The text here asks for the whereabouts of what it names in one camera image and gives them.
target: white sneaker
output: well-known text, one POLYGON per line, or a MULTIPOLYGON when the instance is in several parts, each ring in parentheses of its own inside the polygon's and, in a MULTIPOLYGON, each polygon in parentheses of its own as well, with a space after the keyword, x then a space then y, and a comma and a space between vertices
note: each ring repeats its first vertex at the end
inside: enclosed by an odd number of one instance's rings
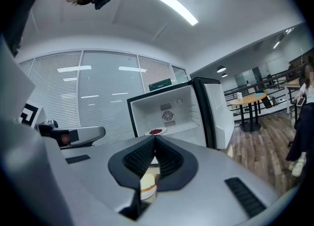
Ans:
POLYGON ((292 171, 294 166, 295 166, 295 161, 291 161, 290 164, 289 164, 288 170, 292 171))
POLYGON ((305 160, 304 159, 299 159, 297 162, 296 162, 296 164, 295 164, 295 166, 294 166, 294 168, 293 168, 293 170, 292 170, 292 175, 293 176, 295 176, 295 177, 299 177, 300 175, 301 175, 301 173, 302 173, 302 170, 303 170, 303 167, 304 167, 304 165, 305 165, 305 160))

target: white shirt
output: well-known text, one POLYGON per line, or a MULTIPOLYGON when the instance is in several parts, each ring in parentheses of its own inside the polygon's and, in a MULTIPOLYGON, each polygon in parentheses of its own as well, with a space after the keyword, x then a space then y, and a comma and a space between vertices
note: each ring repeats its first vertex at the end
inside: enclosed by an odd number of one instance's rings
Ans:
POLYGON ((303 86, 300 88, 300 91, 306 95, 306 103, 314 102, 314 87, 312 85, 310 85, 309 88, 306 89, 306 85, 303 84, 303 86))

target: green sign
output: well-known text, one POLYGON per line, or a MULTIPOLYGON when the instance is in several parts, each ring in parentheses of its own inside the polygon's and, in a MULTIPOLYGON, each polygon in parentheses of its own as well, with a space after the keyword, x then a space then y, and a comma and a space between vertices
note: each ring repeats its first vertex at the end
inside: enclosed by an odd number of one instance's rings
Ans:
POLYGON ((149 86, 149 91, 153 91, 162 87, 170 86, 172 85, 171 79, 164 79, 160 82, 156 82, 153 84, 148 85, 149 86))

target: red item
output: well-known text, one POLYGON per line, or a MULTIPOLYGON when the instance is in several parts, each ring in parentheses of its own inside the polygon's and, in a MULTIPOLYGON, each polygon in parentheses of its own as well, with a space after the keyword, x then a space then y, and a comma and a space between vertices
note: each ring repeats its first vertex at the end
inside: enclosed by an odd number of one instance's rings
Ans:
POLYGON ((152 131, 149 132, 149 134, 154 135, 154 134, 159 134, 162 132, 162 129, 154 129, 152 131))

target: round table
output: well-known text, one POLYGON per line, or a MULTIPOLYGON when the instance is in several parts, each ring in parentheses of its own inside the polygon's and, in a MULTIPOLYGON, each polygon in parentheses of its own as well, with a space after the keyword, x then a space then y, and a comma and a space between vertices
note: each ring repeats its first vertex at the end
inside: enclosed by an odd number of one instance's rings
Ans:
POLYGON ((240 110, 241 110, 241 130, 244 132, 254 132, 257 131, 261 128, 261 125, 259 124, 259 117, 257 114, 257 103, 260 103, 259 100, 264 99, 267 96, 266 93, 257 93, 257 94, 252 94, 252 95, 246 95, 243 96, 243 100, 235 99, 231 100, 229 102, 230 105, 239 105, 240 110), (253 111, 252 111, 252 103, 254 103, 254 109, 255 109, 255 123, 253 123, 253 111), (249 106, 249 112, 250 112, 250 124, 246 124, 244 122, 244 115, 243 115, 243 107, 242 105, 248 104, 249 106))

